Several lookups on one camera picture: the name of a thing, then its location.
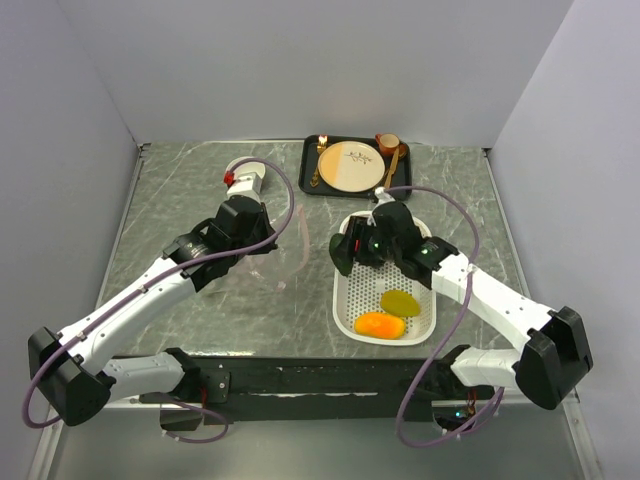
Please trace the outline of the green avocado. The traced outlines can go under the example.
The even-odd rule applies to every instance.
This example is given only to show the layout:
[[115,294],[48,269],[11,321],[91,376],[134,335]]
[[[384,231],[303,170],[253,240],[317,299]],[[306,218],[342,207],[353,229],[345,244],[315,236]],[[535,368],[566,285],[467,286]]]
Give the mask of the green avocado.
[[355,239],[343,233],[335,233],[329,242],[329,255],[338,272],[347,277],[354,265]]

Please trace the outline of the clear zip top bag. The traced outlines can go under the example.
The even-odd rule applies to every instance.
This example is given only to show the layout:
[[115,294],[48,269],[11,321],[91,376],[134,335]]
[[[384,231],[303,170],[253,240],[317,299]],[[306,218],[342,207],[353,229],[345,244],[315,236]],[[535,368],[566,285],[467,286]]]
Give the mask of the clear zip top bag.
[[277,249],[244,257],[228,275],[215,281],[213,291],[282,291],[309,261],[310,243],[305,211],[298,205],[287,229],[276,241]]

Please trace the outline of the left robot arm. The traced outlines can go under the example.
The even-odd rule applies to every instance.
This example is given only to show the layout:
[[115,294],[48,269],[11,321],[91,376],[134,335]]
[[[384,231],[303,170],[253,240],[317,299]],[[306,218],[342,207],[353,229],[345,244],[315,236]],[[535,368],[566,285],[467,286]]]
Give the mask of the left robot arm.
[[179,348],[115,356],[159,314],[226,275],[244,256],[275,250],[274,232],[264,204],[234,195],[98,310],[59,332],[43,327],[32,334],[30,375],[59,418],[77,426],[109,402],[138,394],[165,393],[179,402],[199,395],[201,369]]

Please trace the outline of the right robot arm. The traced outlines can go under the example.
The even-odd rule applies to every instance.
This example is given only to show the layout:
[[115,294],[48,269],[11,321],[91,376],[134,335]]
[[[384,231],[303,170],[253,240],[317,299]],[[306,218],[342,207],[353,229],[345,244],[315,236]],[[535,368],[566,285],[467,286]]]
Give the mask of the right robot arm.
[[398,201],[348,217],[329,244],[342,276],[355,265],[393,264],[406,278],[467,307],[498,331],[508,349],[455,348],[437,375],[439,390],[460,398],[471,387],[516,388],[533,404],[555,409],[593,367],[581,315],[554,310],[483,272],[446,240],[420,230]]

